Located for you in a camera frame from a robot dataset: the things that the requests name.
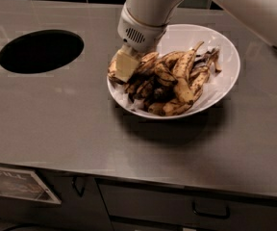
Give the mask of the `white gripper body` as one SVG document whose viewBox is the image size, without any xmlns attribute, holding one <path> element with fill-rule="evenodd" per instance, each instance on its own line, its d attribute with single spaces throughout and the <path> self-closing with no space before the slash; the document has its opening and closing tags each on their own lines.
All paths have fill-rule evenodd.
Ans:
<svg viewBox="0 0 277 231">
<path fill-rule="evenodd" d="M 124 43 L 139 53 L 154 48 L 167 26 L 167 11 L 146 3 L 125 3 L 117 32 Z"/>
</svg>

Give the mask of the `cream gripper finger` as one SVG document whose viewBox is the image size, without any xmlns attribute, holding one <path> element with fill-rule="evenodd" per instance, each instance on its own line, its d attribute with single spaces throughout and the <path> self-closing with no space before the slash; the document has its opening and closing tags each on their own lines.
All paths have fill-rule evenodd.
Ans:
<svg viewBox="0 0 277 231">
<path fill-rule="evenodd" d="M 126 83 L 134 74 L 134 71 L 139 67 L 141 54 L 133 47 L 123 44 L 122 47 L 116 52 L 115 59 L 115 77 Z"/>
</svg>

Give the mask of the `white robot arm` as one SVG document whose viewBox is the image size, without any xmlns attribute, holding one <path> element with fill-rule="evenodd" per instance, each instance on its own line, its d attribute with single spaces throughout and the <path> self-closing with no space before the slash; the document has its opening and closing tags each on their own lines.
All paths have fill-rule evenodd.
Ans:
<svg viewBox="0 0 277 231">
<path fill-rule="evenodd" d="M 277 0 L 209 0 L 277 51 Z M 126 82 L 141 56 L 160 41 L 175 11 L 195 0 L 125 0 L 117 32 L 123 40 L 116 52 L 115 77 Z"/>
</svg>

